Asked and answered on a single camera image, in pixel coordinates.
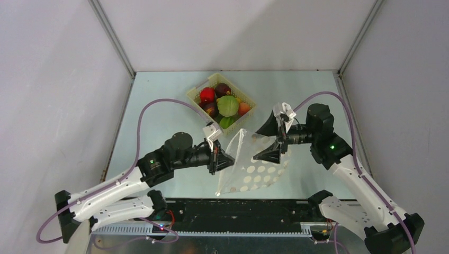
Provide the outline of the clear zip top bag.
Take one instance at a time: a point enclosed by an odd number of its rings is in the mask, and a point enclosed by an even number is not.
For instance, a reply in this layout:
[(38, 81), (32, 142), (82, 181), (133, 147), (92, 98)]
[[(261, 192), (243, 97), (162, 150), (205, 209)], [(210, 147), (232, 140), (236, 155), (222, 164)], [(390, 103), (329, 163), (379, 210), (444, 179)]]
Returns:
[(274, 137), (240, 129), (226, 148), (226, 153), (235, 159), (235, 163), (220, 171), (215, 195), (253, 191), (275, 184), (286, 172), (291, 161), (291, 152), (281, 154), (280, 163), (254, 158), (270, 148), (275, 141)]

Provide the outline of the dark red apple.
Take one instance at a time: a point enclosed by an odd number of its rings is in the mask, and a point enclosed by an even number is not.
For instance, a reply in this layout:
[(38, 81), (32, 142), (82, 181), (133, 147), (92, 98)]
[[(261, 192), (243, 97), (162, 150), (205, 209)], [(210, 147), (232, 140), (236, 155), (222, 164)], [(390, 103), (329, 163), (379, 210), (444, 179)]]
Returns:
[(215, 102), (205, 102), (202, 105), (202, 109), (213, 119), (219, 115), (218, 107)]

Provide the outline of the green cabbage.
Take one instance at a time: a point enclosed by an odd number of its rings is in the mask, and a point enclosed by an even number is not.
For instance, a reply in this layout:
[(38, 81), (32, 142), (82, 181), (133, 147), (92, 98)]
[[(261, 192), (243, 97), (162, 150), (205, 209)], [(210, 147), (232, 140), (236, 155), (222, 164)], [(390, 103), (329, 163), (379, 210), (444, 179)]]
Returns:
[(222, 116), (231, 117), (237, 114), (239, 109), (239, 102), (233, 96), (223, 96), (217, 101), (217, 108)]

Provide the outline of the red yellow apple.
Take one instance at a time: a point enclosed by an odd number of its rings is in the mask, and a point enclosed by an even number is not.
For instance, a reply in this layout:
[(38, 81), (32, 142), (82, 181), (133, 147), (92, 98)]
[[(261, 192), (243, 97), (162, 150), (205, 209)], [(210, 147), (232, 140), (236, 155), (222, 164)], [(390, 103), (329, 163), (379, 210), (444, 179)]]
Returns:
[(214, 88), (215, 95), (217, 98), (221, 98), (223, 96), (229, 96), (232, 94), (231, 88), (225, 83), (219, 83)]

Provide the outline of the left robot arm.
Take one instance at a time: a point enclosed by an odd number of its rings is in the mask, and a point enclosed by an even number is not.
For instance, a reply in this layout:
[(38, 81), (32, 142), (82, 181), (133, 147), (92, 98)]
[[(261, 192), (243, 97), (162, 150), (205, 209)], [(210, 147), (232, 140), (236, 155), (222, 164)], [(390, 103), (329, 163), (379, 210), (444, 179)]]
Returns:
[(89, 223), (90, 231), (138, 217), (161, 221), (168, 213), (167, 203), (153, 187), (172, 179), (177, 169), (206, 166), (214, 175), (234, 163), (218, 140), (204, 140), (195, 146), (188, 133), (175, 133), (130, 171), (81, 193), (56, 193), (57, 209), (62, 210), (58, 215), (62, 240), (68, 243), (83, 221)]

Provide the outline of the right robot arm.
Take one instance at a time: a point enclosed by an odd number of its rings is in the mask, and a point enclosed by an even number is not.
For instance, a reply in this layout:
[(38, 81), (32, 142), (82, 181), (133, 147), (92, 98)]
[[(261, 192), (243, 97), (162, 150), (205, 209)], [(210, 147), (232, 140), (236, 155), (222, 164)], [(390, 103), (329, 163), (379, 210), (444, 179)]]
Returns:
[(310, 218), (327, 218), (342, 225), (362, 239), (370, 253), (415, 251), (424, 220), (398, 206), (360, 165), (353, 148), (335, 133), (329, 107), (312, 104), (304, 124), (295, 124), (294, 119), (295, 112), (289, 104), (275, 105), (257, 131), (275, 141), (254, 159), (278, 164), (290, 145), (309, 144), (315, 162), (341, 180), (360, 204), (350, 206), (322, 190), (308, 199)]

